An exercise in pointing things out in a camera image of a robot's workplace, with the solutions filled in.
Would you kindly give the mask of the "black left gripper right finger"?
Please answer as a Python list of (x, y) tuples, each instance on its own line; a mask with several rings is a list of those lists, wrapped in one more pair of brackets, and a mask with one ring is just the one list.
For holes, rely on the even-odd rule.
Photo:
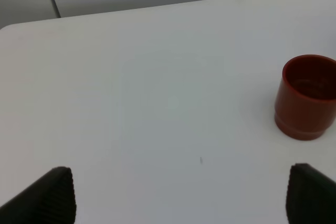
[(291, 166), (286, 215), (289, 224), (334, 224), (335, 181), (309, 164)]

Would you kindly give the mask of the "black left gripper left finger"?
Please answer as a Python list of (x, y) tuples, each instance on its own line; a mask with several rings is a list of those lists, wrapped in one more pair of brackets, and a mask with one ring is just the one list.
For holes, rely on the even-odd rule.
[(1, 223), (74, 223), (76, 198), (69, 167), (55, 167), (1, 206)]

